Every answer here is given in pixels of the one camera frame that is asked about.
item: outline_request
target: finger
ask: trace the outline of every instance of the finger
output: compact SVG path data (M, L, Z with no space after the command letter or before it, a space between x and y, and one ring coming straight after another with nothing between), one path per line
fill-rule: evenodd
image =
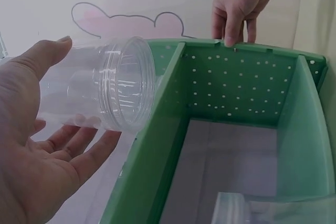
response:
M120 135L121 132L106 131L90 150L70 161L70 164L77 171L80 185L84 184L110 156Z
M64 125L47 140L38 142L39 147L48 153L58 151L62 149L79 130L80 127Z
M237 8L227 13L225 26L225 45L227 47L231 47L237 43L243 19L244 14Z
M46 121L40 120L40 119L36 119L35 122L34 122L34 124L33 124L33 128L31 130L31 133L30 133L29 136L33 136L37 132L40 132L41 130L44 129L45 126L46 126Z
M85 151L96 133L97 129L81 128L62 150L51 153L50 156L64 161L70 161Z
M224 18L214 11L212 12L212 38L222 39L223 38L223 27Z
M223 27L222 27L222 37L221 37L221 39L225 38L225 26L226 26L226 19L223 19Z
M244 42L244 21L241 23L238 42Z
M248 19L246 21L246 25L247 25L247 42L249 43L254 43L256 42L256 38L257 38L257 19Z
M63 60L72 46L70 37L64 37L59 41L42 40L33 45L28 51L11 60L11 63L19 63L41 80L47 70Z

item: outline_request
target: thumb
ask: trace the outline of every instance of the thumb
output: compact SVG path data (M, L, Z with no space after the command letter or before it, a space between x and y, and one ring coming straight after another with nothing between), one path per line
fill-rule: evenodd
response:
M241 24L244 20L244 14L239 8L234 7L227 11L227 19L225 26L225 45L227 47L233 46L239 39Z
M27 67L41 80L50 67L64 59L71 46L72 40L69 36L58 41L41 40L11 62Z

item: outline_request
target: hand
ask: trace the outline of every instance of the hand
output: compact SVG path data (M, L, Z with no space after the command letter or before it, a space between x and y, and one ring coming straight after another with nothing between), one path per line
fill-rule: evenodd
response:
M256 41L257 17L269 0L214 0L212 11L212 36L225 39L227 47L243 42L246 20L248 42Z
M103 164L119 132L105 132L83 153L95 129L63 126L49 139L30 136L45 122L35 120L39 81L61 61L72 41L40 41L0 66L0 223L45 223Z

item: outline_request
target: fingernail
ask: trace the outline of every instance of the fingernail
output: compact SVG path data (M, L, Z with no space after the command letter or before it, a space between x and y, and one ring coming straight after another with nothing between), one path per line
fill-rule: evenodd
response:
M224 43L226 47L231 47L235 44L235 41L232 37L225 37Z
M66 42L68 40L70 40L70 36L65 36L62 39L59 39L58 42Z

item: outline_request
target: clear plastic cup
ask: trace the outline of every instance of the clear plastic cup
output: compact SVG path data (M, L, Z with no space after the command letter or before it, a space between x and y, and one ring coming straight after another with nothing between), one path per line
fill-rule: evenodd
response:
M97 129L141 130L155 89L148 43L133 37L75 44L42 78L37 117Z

